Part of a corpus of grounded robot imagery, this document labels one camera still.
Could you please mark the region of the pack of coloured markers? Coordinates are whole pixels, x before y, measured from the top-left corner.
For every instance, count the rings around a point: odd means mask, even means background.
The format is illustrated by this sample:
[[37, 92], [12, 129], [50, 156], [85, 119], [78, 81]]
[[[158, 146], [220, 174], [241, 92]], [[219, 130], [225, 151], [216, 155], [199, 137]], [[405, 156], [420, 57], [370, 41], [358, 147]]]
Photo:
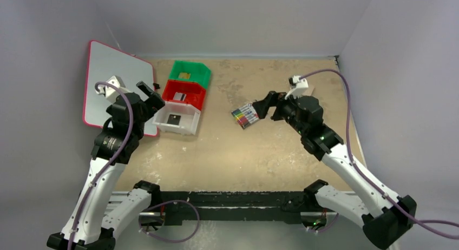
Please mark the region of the pack of coloured markers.
[[231, 114], [242, 129], [246, 129], [260, 120], [252, 102], [232, 111]]

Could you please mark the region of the white plastic bin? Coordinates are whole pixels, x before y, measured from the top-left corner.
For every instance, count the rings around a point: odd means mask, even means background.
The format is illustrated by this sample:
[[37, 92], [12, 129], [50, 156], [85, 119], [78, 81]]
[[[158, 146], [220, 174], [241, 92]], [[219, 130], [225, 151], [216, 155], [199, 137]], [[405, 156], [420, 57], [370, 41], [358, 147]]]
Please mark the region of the white plastic bin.
[[153, 125], [162, 132], [195, 135], [201, 111], [191, 104], [165, 102], [153, 117]]

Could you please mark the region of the red plastic bin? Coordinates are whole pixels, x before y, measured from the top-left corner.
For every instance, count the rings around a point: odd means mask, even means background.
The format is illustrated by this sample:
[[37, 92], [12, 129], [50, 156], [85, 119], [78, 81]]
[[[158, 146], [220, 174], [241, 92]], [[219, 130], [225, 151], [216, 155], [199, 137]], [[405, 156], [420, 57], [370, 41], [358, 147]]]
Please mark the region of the red plastic bin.
[[206, 89], [200, 84], [188, 81], [168, 80], [162, 93], [162, 99], [168, 102], [190, 104], [202, 111]]

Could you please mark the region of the green plastic bin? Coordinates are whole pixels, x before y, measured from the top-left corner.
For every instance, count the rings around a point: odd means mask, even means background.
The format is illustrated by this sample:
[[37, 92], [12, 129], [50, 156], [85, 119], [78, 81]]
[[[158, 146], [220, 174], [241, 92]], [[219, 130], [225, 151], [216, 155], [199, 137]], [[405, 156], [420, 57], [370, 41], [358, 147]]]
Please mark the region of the green plastic bin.
[[[181, 72], [190, 73], [190, 79], [179, 79]], [[211, 80], [211, 70], [203, 63], [189, 61], [175, 61], [169, 74], [170, 80], [195, 82], [200, 84], [204, 89], [208, 89]]]

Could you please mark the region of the beige leather card holder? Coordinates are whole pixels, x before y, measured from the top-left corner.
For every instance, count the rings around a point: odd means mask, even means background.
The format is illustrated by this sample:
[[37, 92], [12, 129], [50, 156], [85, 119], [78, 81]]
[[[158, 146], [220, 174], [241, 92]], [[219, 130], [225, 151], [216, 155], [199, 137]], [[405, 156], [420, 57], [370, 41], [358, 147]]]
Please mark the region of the beige leather card holder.
[[306, 90], [305, 95], [306, 95], [306, 96], [311, 96], [311, 95], [313, 94], [313, 91], [314, 91], [314, 86], [310, 86], [310, 87], [308, 87], [308, 89]]

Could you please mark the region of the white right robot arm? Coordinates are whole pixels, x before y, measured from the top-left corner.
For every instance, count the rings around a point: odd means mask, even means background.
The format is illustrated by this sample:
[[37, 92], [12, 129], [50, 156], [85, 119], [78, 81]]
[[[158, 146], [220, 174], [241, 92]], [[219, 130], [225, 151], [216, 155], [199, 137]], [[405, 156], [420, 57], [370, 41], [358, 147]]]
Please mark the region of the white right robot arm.
[[317, 180], [305, 189], [311, 203], [357, 224], [379, 249], [388, 249], [413, 227], [406, 214], [416, 214], [416, 201], [410, 195], [401, 197], [354, 158], [343, 139], [324, 123], [317, 98], [287, 98], [286, 93], [271, 91], [252, 106], [260, 119], [274, 107], [271, 119], [288, 123], [300, 135], [305, 150], [338, 174], [355, 193], [350, 196]]

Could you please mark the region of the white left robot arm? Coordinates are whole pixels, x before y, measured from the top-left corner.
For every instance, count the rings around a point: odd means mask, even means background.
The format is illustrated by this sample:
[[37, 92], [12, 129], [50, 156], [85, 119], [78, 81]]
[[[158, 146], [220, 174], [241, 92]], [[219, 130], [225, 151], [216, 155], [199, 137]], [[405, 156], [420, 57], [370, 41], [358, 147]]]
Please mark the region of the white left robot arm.
[[145, 124], [165, 106], [161, 96], [140, 81], [137, 83], [147, 99], [123, 91], [115, 84], [97, 82], [95, 89], [106, 94], [112, 88], [117, 94], [107, 108], [109, 118], [94, 140], [87, 179], [75, 209], [60, 232], [51, 234], [51, 249], [114, 249], [117, 238], [144, 208], [151, 206], [152, 194], [159, 186], [140, 181], [113, 212], [105, 215], [114, 187], [145, 134]]

